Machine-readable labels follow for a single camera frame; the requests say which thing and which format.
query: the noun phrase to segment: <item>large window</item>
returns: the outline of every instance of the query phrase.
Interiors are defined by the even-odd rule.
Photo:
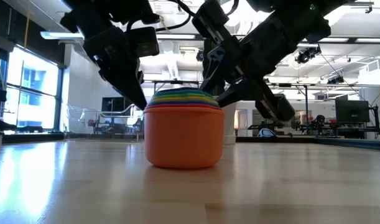
[[[4,121],[54,128],[58,76],[56,65],[16,47],[9,56]]]

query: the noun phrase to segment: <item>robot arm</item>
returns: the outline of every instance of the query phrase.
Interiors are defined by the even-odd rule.
[[[142,73],[138,73],[139,57],[159,54],[155,29],[145,27],[123,32],[111,21],[132,24],[159,22],[148,0],[63,0],[72,12],[61,23],[71,32],[85,37],[84,49],[100,67],[100,75],[140,109],[146,107],[141,90]],[[179,0],[180,7],[188,7]],[[265,118],[287,121],[295,114],[284,95],[274,95],[263,77],[297,49],[304,39],[316,43],[330,35],[324,16],[355,0],[247,0],[255,11],[273,12],[242,40],[224,27],[228,16],[217,0],[207,0],[193,16],[197,31],[217,46],[209,52],[213,70],[207,72],[201,89],[211,92],[225,80],[231,86],[217,101],[221,107],[243,99],[255,100]]]

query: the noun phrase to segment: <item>rainbow stacking cups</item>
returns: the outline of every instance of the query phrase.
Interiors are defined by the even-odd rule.
[[[196,88],[157,92],[144,111],[147,160],[171,169],[213,167],[223,153],[225,114]]]

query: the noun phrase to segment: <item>orange cup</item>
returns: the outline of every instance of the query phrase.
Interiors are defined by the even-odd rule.
[[[149,108],[145,114],[146,158],[172,169],[213,167],[223,153],[225,114],[193,107]]]

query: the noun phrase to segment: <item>wooden table surface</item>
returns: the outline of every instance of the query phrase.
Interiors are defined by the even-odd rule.
[[[237,144],[212,169],[165,170],[143,143],[5,146],[0,223],[380,223],[380,151]]]

